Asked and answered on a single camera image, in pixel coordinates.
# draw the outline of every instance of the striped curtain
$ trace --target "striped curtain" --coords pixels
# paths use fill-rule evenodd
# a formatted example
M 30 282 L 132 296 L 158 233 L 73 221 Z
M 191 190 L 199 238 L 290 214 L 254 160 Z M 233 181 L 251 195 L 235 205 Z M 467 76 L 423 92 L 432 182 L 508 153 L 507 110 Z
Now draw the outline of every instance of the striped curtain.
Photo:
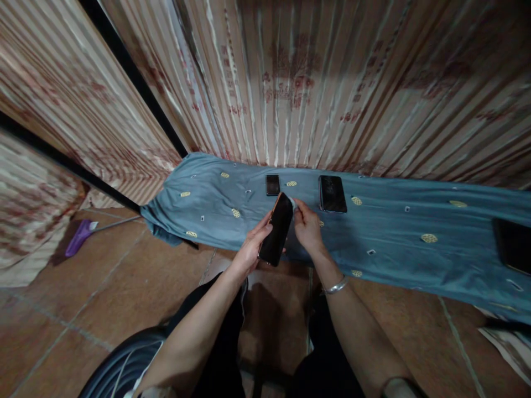
M 523 2 L 103 4 L 191 148 L 251 164 L 531 186 Z
M 0 109 L 147 203 L 180 157 L 78 2 L 6 0 L 0 19 Z
M 4 0 L 0 109 L 139 204 L 181 160 L 77 1 Z M 116 206 L 0 132 L 0 285 L 30 283 L 70 216 Z
M 0 286 L 26 286 L 46 266 L 85 190 L 3 132 L 0 170 Z

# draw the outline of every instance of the blue cloth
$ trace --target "blue cloth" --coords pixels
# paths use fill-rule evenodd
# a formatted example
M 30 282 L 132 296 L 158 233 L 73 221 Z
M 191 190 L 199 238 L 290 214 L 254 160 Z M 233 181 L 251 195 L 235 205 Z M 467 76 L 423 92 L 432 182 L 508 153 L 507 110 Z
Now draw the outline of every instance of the blue cloth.
M 275 169 L 192 153 L 142 207 L 142 216 L 153 234 L 170 244 L 187 238 L 238 250 L 275 203 L 266 196 L 267 174 L 278 174 L 283 192 L 317 212 L 324 243 L 346 275 L 431 292 L 531 323 L 531 277 L 501 263 L 492 228 L 496 217 L 531 227 L 531 192 Z M 319 175 L 342 178 L 346 214 L 319 210 Z M 286 248 L 289 260 L 310 261 L 293 224 Z

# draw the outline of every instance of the smartphone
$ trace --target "smartphone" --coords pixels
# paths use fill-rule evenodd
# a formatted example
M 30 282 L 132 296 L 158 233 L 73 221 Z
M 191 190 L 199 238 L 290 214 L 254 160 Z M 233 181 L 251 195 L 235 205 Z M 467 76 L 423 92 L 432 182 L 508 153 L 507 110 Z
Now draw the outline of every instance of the smartphone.
M 492 225 L 502 263 L 531 276 L 531 228 L 500 218 Z
M 288 237 L 289 225 L 293 218 L 293 205 L 287 195 L 281 192 L 273 207 L 269 224 L 273 225 L 273 230 L 262 242 L 262 247 L 258 252 L 258 258 L 264 260 L 272 266 L 278 266 L 282 249 Z
M 319 176 L 319 207 L 332 213 L 346 213 L 347 202 L 341 177 Z
M 267 196 L 276 196 L 280 193 L 280 179 L 278 174 L 268 174 L 265 177 L 265 194 Z

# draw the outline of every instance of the bracelet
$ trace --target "bracelet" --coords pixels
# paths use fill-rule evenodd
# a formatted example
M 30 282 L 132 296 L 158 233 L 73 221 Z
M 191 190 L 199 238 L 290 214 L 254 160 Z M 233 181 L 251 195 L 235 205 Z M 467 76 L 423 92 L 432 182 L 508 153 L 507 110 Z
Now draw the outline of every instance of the bracelet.
M 339 292 L 341 289 L 343 289 L 347 285 L 348 279 L 346 276 L 343 276 L 343 279 L 340 280 L 340 282 L 337 285 L 332 286 L 329 289 L 323 288 L 323 292 L 328 295 L 332 295 L 334 293 Z

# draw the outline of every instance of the person's right hand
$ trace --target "person's right hand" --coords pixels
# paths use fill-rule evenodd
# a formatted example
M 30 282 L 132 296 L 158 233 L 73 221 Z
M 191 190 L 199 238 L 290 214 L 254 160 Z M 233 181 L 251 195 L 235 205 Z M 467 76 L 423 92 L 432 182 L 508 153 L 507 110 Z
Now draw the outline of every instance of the person's right hand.
M 300 244 L 308 251 L 324 247 L 321 238 L 319 216 L 306 203 L 294 198 L 297 204 L 295 210 L 295 235 Z

